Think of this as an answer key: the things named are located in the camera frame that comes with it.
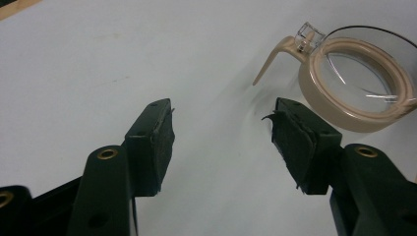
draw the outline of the beige plastic cup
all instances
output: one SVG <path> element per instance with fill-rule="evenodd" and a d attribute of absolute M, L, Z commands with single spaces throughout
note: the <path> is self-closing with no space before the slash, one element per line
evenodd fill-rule
<path fill-rule="evenodd" d="M 304 97 L 342 129 L 376 132 L 417 107 L 417 46 L 394 32 L 352 26 L 324 35 L 306 23 L 276 46 L 253 85 L 279 52 L 301 62 Z"/>

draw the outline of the clear plastic lid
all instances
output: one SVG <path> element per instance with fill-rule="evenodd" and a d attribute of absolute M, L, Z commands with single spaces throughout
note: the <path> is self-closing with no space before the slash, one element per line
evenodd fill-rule
<path fill-rule="evenodd" d="M 392 60 L 392 65 L 403 70 L 408 82 L 406 88 L 410 110 L 414 108 L 417 80 L 417 46 L 394 32 L 365 26 L 351 26 L 336 29 L 328 34 L 316 50 L 325 50 L 332 40 L 349 38 L 376 46 Z M 338 97 L 349 106 L 367 112 L 388 110 L 404 93 L 395 85 L 396 78 L 388 78 L 385 65 L 366 54 L 335 50 L 325 53 L 321 63 L 322 79 Z"/>

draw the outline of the white surface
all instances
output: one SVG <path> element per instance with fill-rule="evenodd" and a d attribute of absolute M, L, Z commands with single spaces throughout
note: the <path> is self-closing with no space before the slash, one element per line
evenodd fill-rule
<path fill-rule="evenodd" d="M 0 22 L 0 186 L 38 196 L 120 144 L 170 97 L 176 142 L 162 192 L 138 199 L 141 235 L 335 235 L 328 196 L 303 196 L 270 142 L 268 115 L 298 63 L 268 53 L 309 21 L 394 30 L 417 41 L 415 0 L 50 1 Z M 417 172 L 417 113 L 346 143 Z"/>

